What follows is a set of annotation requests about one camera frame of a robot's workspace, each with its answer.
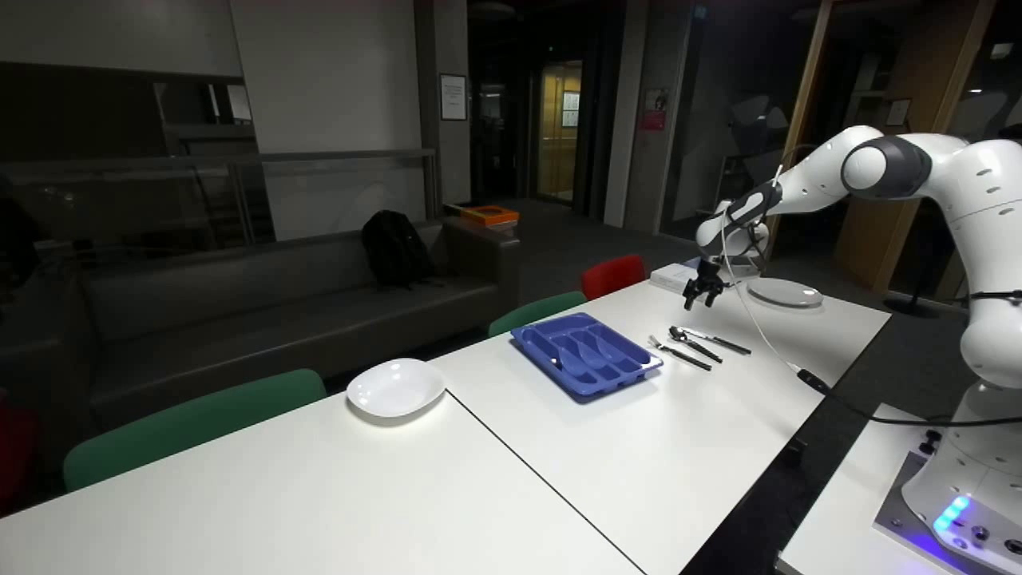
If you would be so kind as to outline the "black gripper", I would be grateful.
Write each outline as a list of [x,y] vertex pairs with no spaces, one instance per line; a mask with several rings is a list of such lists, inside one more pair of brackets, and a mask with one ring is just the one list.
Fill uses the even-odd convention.
[[719,275],[719,266],[708,258],[696,263],[696,275],[685,285],[685,307],[694,307],[696,301],[713,305],[725,291],[725,281]]

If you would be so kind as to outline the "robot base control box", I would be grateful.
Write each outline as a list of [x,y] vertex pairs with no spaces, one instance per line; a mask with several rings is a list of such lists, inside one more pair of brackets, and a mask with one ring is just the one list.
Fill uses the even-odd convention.
[[956,575],[1022,575],[1022,485],[1000,469],[907,453],[874,525]]

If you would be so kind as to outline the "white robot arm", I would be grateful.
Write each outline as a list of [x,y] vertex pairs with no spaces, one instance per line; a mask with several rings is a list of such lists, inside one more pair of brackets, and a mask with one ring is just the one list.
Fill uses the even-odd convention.
[[843,197],[939,209],[967,281],[964,364],[990,388],[1022,388],[1022,148],[951,135],[886,135],[849,125],[764,186],[725,197],[696,226],[701,273],[688,301],[715,301],[719,268],[761,256],[770,216],[816,215]]

